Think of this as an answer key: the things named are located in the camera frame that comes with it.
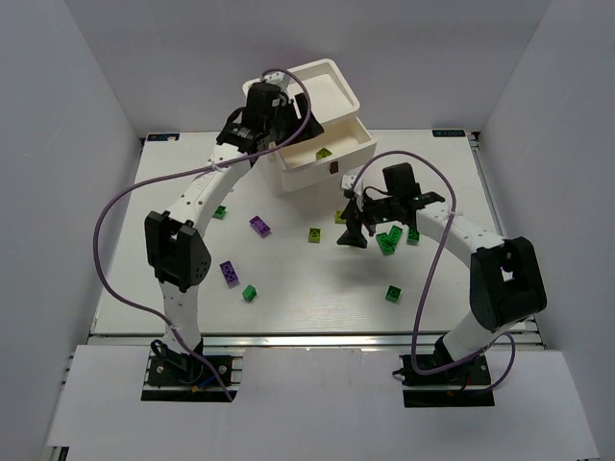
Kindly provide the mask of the lime long lego brick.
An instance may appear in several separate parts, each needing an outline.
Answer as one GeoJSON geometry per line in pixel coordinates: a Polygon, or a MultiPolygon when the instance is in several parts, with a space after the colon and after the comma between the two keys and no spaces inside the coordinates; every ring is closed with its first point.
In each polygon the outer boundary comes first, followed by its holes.
{"type": "Polygon", "coordinates": [[[337,210],[337,211],[335,212],[335,215],[334,215],[334,222],[335,222],[336,224],[344,225],[344,224],[346,223],[346,220],[342,217],[342,213],[343,213],[343,211],[342,211],[342,210],[337,210]]]}

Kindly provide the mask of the lime small lego brick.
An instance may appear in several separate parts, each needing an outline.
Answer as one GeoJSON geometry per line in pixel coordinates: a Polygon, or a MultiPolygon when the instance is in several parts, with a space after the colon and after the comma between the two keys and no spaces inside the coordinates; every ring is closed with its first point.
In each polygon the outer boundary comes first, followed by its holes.
{"type": "Polygon", "coordinates": [[[332,152],[327,148],[321,148],[315,153],[317,159],[328,158],[332,156],[332,152]]]}

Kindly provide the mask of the white top drawer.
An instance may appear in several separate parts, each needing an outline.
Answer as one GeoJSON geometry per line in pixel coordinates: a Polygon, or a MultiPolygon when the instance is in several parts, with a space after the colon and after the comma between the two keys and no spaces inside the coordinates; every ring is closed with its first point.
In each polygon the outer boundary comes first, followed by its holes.
{"type": "Polygon", "coordinates": [[[326,124],[321,135],[271,154],[261,171],[277,194],[294,192],[360,167],[375,154],[377,142],[358,118],[326,124]]]}

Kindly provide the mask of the white three-drawer storage box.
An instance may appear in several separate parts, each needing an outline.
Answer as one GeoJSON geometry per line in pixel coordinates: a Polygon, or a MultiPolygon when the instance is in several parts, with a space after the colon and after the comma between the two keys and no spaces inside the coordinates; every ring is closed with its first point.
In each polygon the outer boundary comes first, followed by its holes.
{"type": "Polygon", "coordinates": [[[290,72],[307,88],[312,114],[324,132],[257,161],[257,169],[277,196],[338,180],[370,159],[377,146],[377,139],[358,118],[358,98],[333,60],[309,62],[290,72]]]}

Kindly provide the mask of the lime square lego brick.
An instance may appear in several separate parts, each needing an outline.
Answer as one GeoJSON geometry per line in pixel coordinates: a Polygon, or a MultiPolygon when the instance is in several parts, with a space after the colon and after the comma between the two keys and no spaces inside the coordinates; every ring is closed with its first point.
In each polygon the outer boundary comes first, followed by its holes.
{"type": "Polygon", "coordinates": [[[321,240],[321,230],[319,228],[310,228],[308,231],[308,242],[319,243],[321,240]]]}

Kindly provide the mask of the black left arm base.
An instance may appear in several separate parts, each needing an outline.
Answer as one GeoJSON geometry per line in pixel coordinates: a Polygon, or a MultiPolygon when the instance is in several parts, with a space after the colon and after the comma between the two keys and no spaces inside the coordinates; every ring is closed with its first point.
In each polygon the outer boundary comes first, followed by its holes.
{"type": "Polygon", "coordinates": [[[177,353],[160,339],[150,344],[141,390],[146,402],[230,403],[241,380],[238,356],[206,355],[211,368],[191,354],[177,353]]]}

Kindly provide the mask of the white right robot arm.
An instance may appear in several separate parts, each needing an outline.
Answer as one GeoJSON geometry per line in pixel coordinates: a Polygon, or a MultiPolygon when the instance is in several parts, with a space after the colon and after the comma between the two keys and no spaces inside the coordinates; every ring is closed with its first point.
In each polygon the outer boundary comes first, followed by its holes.
{"type": "Polygon", "coordinates": [[[382,174],[386,190],[379,199],[368,195],[359,171],[343,176],[348,204],[342,212],[346,230],[338,244],[365,248],[377,225],[398,222],[435,241],[436,258],[449,252],[469,271],[470,311],[438,339],[432,368],[412,365],[418,375],[465,365],[512,326],[546,308],[544,282],[528,239],[505,238],[472,223],[441,195],[422,191],[407,162],[386,167],[382,174]]]}

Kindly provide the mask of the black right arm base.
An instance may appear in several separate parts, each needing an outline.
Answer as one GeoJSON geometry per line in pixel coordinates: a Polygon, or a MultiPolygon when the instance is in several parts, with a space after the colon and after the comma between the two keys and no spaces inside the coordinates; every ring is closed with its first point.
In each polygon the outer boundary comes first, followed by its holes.
{"type": "Polygon", "coordinates": [[[411,355],[401,355],[401,367],[392,376],[401,381],[405,408],[478,408],[493,407],[495,399],[486,358],[428,376],[419,375],[411,364],[411,355]]]}

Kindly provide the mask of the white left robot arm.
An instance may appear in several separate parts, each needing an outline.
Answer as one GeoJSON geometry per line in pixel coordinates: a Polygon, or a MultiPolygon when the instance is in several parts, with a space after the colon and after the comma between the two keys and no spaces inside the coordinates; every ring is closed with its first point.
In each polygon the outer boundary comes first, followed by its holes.
{"type": "Polygon", "coordinates": [[[304,92],[288,93],[281,72],[250,85],[244,107],[234,111],[216,137],[209,156],[210,172],[195,178],[162,213],[145,219],[147,259],[163,296],[169,324],[155,346],[156,355],[176,362],[202,350],[198,327],[198,286],[211,256],[203,240],[214,211],[255,164],[253,155],[281,144],[311,140],[324,129],[308,106],[304,92]]]}

